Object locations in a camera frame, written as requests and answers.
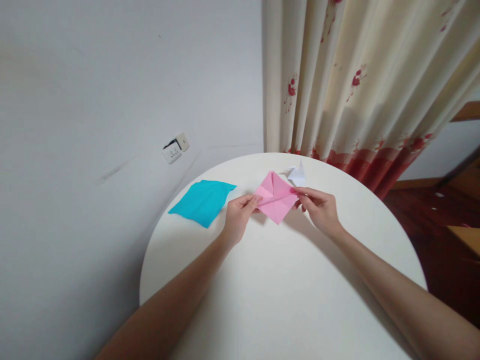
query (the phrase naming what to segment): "wooden floor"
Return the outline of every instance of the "wooden floor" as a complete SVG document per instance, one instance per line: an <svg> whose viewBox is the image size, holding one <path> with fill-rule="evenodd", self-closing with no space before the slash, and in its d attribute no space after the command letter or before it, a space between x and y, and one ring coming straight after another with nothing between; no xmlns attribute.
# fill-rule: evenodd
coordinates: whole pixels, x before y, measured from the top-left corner
<svg viewBox="0 0 480 360"><path fill-rule="evenodd" d="M444 186L391 190L384 203L408 234L430 293L480 328L480 259L446 227L480 228L480 202Z"/></svg>

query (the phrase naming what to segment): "cyan paper square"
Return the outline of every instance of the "cyan paper square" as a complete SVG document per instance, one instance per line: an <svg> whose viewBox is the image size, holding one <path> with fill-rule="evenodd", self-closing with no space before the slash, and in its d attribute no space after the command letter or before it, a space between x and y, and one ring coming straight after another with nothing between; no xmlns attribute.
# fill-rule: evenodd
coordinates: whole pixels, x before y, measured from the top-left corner
<svg viewBox="0 0 480 360"><path fill-rule="evenodd" d="M222 210L229 192L236 187L221 181L196 182L168 213L178 214L208 228Z"/></svg>

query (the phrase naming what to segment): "tabletop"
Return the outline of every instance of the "tabletop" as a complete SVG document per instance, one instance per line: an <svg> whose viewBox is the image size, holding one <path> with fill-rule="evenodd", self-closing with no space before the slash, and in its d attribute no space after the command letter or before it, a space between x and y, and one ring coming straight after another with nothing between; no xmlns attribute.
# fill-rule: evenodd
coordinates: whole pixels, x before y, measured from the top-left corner
<svg viewBox="0 0 480 360"><path fill-rule="evenodd" d="M260 153L217 165L187 185L153 231L140 278L140 304L220 233L225 207L208 229L168 211L200 180L237 185L227 202L253 193L268 171L285 181L303 161L306 186L334 194L343 226L375 254L427 288L407 234L370 190L324 162ZM409 344L356 270L310 218L290 211L280 225L254 214L212 280L173 359L410 359Z"/></svg>

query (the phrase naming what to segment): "finger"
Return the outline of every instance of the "finger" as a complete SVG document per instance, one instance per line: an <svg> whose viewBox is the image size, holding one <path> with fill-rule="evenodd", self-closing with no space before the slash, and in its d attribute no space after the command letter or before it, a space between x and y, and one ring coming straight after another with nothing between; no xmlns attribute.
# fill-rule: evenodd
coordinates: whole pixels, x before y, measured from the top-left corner
<svg viewBox="0 0 480 360"><path fill-rule="evenodd" d="M292 210L297 210L301 204L302 204L302 203L300 202L300 200L297 200L297 201L295 201L295 203L293 204L293 206L291 207L291 209L292 209Z"/></svg>
<svg viewBox="0 0 480 360"><path fill-rule="evenodd" d="M311 187L301 187L301 186L299 186L299 187L294 187L294 189L300 194L305 194L305 195L308 195L311 198L315 198L315 199L319 199L319 200L323 200L323 201L327 201L329 199L329 197L332 196L329 193L326 193L326 192L323 192L323 191L320 191L320 190L315 190L315 189L312 189Z"/></svg>
<svg viewBox="0 0 480 360"><path fill-rule="evenodd" d="M229 204L233 204L235 206L243 208L253 197L254 197L254 194L243 195L231 200Z"/></svg>
<svg viewBox="0 0 480 360"><path fill-rule="evenodd" d="M250 201L245 205L243 208L244 211L246 211L249 215L254 212L254 210L257 208L259 205L260 200L262 200L263 197L259 195L254 195L250 199Z"/></svg>
<svg viewBox="0 0 480 360"><path fill-rule="evenodd" d="M308 196L299 195L298 198L300 199L302 208L307 209L308 212L315 211L318 209L318 207L313 203L312 200L310 200Z"/></svg>

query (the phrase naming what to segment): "hand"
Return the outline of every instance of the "hand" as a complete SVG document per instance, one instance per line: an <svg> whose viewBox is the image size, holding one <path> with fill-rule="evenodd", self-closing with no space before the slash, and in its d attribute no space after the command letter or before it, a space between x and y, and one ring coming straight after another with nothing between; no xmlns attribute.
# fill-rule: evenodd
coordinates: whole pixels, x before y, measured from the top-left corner
<svg viewBox="0 0 480 360"><path fill-rule="evenodd" d="M293 210L301 204L301 211L308 211L316 228L329 238L345 232L337 214L335 196L310 187L295 187L295 190L299 200L293 205Z"/></svg>
<svg viewBox="0 0 480 360"><path fill-rule="evenodd" d="M228 202L226 207L225 227L221 234L231 241L232 246L237 244L245 233L250 215L258 213L257 206L262 197L259 195L243 195Z"/></svg>

